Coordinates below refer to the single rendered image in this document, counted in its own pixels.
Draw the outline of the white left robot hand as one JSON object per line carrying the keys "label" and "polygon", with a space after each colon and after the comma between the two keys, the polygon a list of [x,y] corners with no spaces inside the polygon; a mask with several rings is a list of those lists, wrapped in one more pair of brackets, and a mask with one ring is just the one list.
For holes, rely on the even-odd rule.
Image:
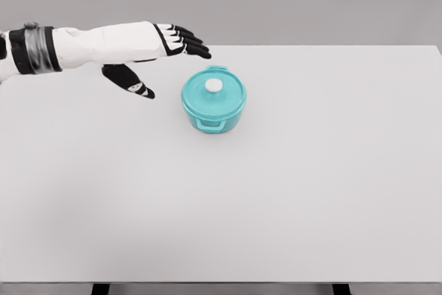
{"label": "white left robot hand", "polygon": [[171,23],[141,21],[104,26],[92,32],[92,60],[102,65],[102,75],[123,90],[148,99],[154,99],[155,93],[128,67],[129,63],[176,55],[211,58],[201,39]]}

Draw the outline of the teal lid with white knob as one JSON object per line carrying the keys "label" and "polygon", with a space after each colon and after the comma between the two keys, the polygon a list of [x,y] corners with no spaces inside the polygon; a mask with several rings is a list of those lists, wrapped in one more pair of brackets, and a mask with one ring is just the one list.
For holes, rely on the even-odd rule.
{"label": "teal lid with white knob", "polygon": [[[221,87],[214,91],[206,82],[215,79]],[[186,110],[206,119],[222,119],[241,111],[247,100],[244,84],[227,67],[208,66],[192,75],[184,84],[181,93]]]}

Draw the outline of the teal pot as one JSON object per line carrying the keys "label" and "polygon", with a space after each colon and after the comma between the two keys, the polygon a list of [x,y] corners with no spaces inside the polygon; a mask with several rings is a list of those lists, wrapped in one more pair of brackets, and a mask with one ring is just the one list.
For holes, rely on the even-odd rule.
{"label": "teal pot", "polygon": [[207,66],[192,75],[182,88],[181,100],[192,126],[203,133],[233,129],[246,104],[241,80],[224,66]]}

